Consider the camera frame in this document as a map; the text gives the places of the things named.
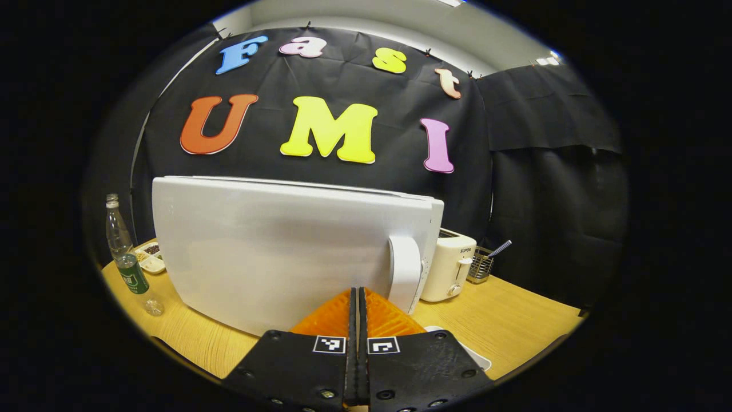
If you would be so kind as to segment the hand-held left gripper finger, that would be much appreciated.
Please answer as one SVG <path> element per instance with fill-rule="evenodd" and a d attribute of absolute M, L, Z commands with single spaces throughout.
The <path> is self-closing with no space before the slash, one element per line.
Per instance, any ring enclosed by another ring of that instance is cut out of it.
<path fill-rule="evenodd" d="M 447 411 L 496 386 L 450 331 L 371 338 L 368 327 L 359 288 L 359 400 L 370 411 Z"/>
<path fill-rule="evenodd" d="M 256 411 L 345 411 L 358 389 L 359 291 L 348 294 L 345 336 L 266 331 L 222 379 Z"/>

